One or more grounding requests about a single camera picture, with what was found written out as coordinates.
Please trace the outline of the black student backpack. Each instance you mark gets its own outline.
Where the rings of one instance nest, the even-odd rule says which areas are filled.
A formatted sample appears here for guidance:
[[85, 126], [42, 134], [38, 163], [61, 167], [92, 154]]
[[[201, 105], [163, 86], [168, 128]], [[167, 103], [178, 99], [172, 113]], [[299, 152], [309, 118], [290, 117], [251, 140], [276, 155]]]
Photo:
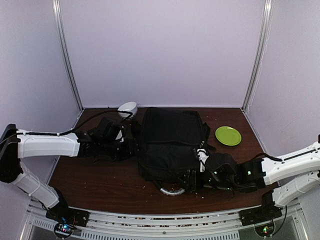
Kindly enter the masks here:
[[192, 149], [208, 144], [211, 129], [194, 110], [150, 107], [144, 113], [137, 136], [139, 174], [164, 195], [178, 196], [188, 192], [182, 175], [196, 170]]

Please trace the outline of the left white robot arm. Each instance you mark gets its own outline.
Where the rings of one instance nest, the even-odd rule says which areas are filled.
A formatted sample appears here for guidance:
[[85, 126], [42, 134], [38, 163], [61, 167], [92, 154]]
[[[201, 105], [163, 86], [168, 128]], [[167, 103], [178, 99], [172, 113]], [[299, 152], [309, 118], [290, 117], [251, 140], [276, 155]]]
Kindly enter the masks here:
[[39, 200], [61, 222], [67, 222], [72, 218], [72, 211], [62, 193], [41, 182], [21, 160], [47, 156], [106, 156], [121, 161], [136, 152], [137, 143], [126, 137], [126, 128], [106, 117], [89, 131], [72, 129], [63, 133], [27, 132], [9, 124], [0, 138], [0, 181], [17, 186]]

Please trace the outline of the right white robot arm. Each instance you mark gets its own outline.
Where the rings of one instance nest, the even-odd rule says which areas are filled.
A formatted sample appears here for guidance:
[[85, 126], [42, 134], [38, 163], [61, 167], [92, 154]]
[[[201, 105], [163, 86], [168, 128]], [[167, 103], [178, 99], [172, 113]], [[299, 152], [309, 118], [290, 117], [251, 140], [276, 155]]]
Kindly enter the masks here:
[[281, 156], [259, 153], [253, 159], [237, 164], [229, 154], [209, 153], [200, 147], [194, 150], [202, 187], [255, 192], [280, 180], [292, 180], [263, 196], [263, 205], [256, 210], [259, 220], [268, 220], [276, 208], [283, 208], [293, 199], [320, 183], [320, 142]]

